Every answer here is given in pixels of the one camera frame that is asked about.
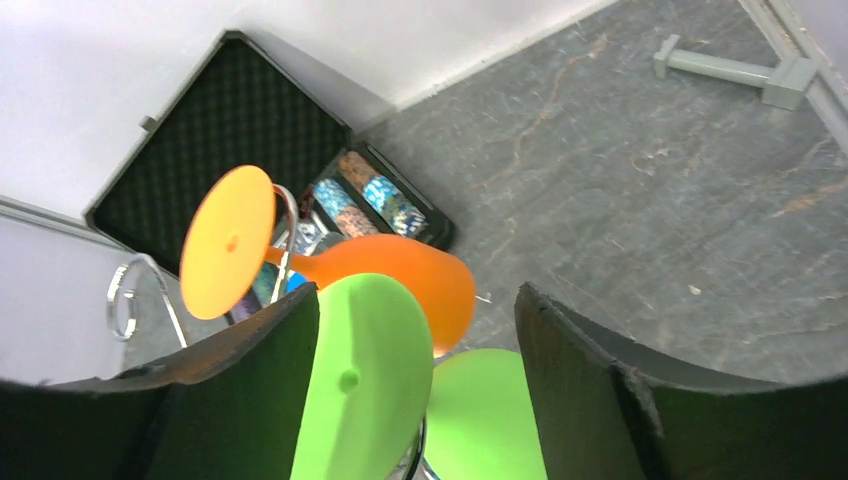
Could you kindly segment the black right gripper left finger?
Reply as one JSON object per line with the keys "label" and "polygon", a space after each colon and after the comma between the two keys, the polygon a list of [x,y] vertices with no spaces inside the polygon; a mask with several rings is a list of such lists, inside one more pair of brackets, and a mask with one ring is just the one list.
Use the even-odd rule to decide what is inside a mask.
{"label": "black right gripper left finger", "polygon": [[312,372],[311,284],[103,380],[1,385],[5,479],[287,479]]}

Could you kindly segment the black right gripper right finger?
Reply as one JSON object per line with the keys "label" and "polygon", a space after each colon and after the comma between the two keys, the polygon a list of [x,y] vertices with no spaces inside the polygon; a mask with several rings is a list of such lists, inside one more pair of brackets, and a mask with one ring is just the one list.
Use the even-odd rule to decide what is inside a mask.
{"label": "black right gripper right finger", "polygon": [[552,479],[843,479],[847,379],[756,380],[671,357],[523,284],[514,305]]}

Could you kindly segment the green plastic wine glass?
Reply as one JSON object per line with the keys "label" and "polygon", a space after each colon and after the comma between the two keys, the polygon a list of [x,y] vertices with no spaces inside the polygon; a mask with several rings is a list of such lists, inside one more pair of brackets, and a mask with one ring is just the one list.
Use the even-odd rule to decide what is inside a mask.
{"label": "green plastic wine glass", "polygon": [[439,479],[543,479],[524,364],[483,348],[436,362],[425,314],[396,280],[319,290],[319,330],[291,475],[384,479],[417,434]]}

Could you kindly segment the orange plastic wine glass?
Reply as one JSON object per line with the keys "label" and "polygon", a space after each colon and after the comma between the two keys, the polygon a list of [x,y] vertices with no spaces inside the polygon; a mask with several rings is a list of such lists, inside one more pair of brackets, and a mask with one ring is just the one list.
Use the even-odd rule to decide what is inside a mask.
{"label": "orange plastic wine glass", "polygon": [[282,188],[255,165],[221,177],[191,220],[179,264],[181,295],[189,313],[209,320],[245,295],[265,263],[276,263],[325,288],[361,274],[387,275],[404,285],[426,315],[435,356],[452,350],[469,329],[476,285],[459,258],[396,234],[345,240],[313,256],[272,246],[277,196]]}

